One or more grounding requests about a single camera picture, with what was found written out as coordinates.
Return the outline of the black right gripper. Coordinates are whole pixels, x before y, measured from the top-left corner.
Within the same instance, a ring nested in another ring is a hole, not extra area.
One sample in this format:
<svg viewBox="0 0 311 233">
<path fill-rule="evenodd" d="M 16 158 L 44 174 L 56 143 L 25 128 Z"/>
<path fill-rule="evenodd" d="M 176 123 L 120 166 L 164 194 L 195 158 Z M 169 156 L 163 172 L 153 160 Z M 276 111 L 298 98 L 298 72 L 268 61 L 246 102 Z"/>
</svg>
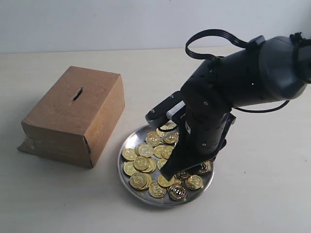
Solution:
<svg viewBox="0 0 311 233">
<path fill-rule="evenodd" d="M 186 106 L 186 139 L 177 144 L 161 168 L 171 180 L 178 172 L 197 173 L 205 162 L 213 163 L 226 146 L 226 135 L 235 117 L 216 88 L 215 67 L 205 60 L 180 89 Z"/>
</svg>

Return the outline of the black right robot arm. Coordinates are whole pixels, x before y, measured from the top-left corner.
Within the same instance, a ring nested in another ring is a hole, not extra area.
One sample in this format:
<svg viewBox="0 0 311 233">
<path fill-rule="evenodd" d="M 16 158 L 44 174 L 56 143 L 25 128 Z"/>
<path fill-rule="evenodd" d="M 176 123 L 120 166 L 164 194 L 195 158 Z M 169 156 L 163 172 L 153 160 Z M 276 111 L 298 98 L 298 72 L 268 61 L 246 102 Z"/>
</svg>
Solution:
<svg viewBox="0 0 311 233">
<path fill-rule="evenodd" d="M 311 42 L 299 33 L 262 40 L 217 63 L 203 62 L 181 87 L 186 113 L 161 174 L 170 180 L 214 160 L 226 144 L 232 109 L 299 97 L 311 82 Z"/>
</svg>

